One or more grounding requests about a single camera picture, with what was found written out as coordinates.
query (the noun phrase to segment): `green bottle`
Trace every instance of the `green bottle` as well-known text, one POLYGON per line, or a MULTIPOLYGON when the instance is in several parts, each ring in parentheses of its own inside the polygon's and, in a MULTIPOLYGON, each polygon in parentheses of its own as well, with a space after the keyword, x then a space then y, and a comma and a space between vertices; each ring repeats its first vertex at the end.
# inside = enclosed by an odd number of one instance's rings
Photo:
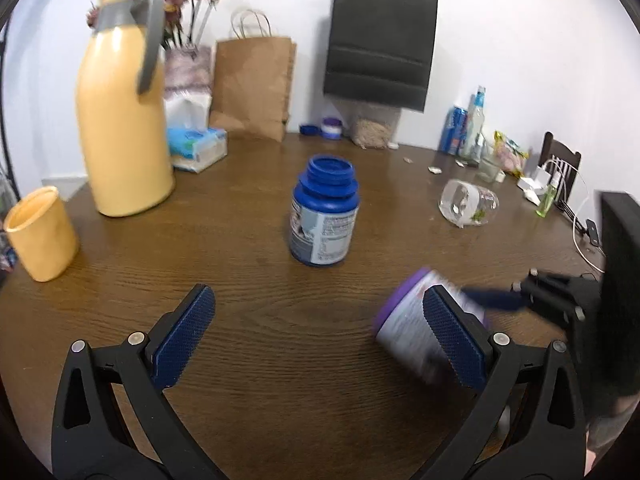
POLYGON ((538 209, 536 209, 538 216, 542 216, 542 218, 544 218, 551 209, 551 206, 558 195, 558 186, 560 186, 561 175, 562 174, 559 171, 556 171, 554 173, 554 177, 551 179, 551 184, 546 186, 545 194, 540 201, 538 209))

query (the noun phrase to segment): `yellow cup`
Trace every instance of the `yellow cup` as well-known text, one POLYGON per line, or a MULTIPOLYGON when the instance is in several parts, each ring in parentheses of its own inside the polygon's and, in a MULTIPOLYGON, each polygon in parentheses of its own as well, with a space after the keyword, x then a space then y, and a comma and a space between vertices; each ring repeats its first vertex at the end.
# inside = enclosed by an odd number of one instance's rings
POLYGON ((57 278, 78 252, 78 237, 60 200, 58 188, 29 193, 4 220, 11 245, 37 282, 57 278))

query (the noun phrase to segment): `gray thermos handle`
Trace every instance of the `gray thermos handle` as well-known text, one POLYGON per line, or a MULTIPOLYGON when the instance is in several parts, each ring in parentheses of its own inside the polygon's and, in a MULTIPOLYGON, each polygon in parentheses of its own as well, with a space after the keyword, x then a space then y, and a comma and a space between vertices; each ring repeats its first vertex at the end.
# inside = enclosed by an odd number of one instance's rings
POLYGON ((164 36, 164 0, 143 0, 147 9, 145 57, 142 60, 142 68, 138 74, 138 95, 142 95, 151 88, 158 53, 164 36))

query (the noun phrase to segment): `white wall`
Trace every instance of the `white wall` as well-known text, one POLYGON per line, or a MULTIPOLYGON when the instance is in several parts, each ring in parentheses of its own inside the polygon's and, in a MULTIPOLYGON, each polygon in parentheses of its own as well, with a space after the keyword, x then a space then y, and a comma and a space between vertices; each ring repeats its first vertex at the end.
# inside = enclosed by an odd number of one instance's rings
MULTIPOLYGON (((294 38, 291 130, 316 120, 324 109, 331 2, 223 0, 205 34, 211 44, 228 38, 231 12, 255 7, 267 13, 278 33, 294 38)), ((492 128, 535 150, 544 132, 553 131, 583 153, 591 186, 640 196, 640 183, 626 182, 619 171, 602 171, 591 160, 603 158, 605 168, 617 169, 624 160, 618 146, 640 144, 631 113, 640 97, 640 35, 619 1, 439 0, 438 6, 425 111, 402 112, 399 142, 437 146, 450 106, 466 105, 482 84, 492 128)), ((9 88, 13 93, 7 102, 12 153, 40 178, 83 173, 73 87, 89 38, 84 24, 89 0, 24 0, 20 7, 5 87, 5 95, 9 88)), ((27 188, 34 179, 24 181, 20 186, 27 188)))

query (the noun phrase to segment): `wood grain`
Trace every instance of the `wood grain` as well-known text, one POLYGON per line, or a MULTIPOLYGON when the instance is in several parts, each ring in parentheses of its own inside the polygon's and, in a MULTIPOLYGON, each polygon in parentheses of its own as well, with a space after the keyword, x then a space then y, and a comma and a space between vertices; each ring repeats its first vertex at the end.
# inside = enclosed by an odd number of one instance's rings
MULTIPOLYGON (((166 395, 232 480, 404 480, 472 398, 458 386, 423 385, 373 342, 370 324, 385 298, 422 266, 460 285, 503 287, 529 267, 588 270, 568 222, 555 211, 539 218, 511 177, 492 185, 494 222, 449 224, 437 207, 442 188, 474 172, 430 150, 287 136, 282 144, 233 138, 229 151, 203 174, 178 173, 167 202, 131 218, 98 214, 85 187, 68 204, 82 243, 72 266, 50 283, 18 268, 4 285, 0 374, 45 464, 68 346, 146 331, 203 282, 215 290, 216 319, 166 395), (316 269, 290 256, 285 236, 297 175, 323 152, 353 162, 362 204, 347 259, 316 269), (443 173, 431 174, 432 165, 443 173)), ((558 336, 530 313, 492 321, 517 342, 545 346, 558 336)), ((134 437, 153 453, 139 427, 134 437)))

